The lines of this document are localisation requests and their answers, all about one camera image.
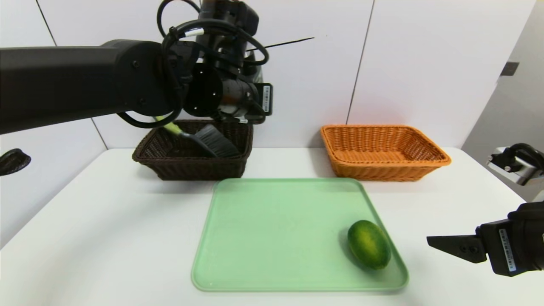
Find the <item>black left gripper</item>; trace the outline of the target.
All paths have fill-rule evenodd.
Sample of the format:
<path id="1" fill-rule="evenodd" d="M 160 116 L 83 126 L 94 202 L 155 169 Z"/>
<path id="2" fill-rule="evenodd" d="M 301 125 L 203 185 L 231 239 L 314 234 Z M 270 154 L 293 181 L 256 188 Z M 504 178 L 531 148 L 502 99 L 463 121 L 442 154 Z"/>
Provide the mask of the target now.
<path id="1" fill-rule="evenodd" d="M 252 107 L 253 116 L 271 116 L 273 111 L 273 85 L 271 83 L 253 83 L 257 97 Z"/>

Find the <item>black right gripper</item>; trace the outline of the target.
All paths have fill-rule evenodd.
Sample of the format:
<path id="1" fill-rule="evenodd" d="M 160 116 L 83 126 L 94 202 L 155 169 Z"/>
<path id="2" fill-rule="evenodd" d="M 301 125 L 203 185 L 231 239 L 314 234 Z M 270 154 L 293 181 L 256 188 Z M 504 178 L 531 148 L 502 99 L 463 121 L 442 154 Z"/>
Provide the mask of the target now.
<path id="1" fill-rule="evenodd" d="M 493 272 L 514 277 L 544 267 L 544 204 L 524 203 L 507 218 L 482 224 L 478 235 L 428 236 L 429 246 L 470 263 L 491 261 Z"/>

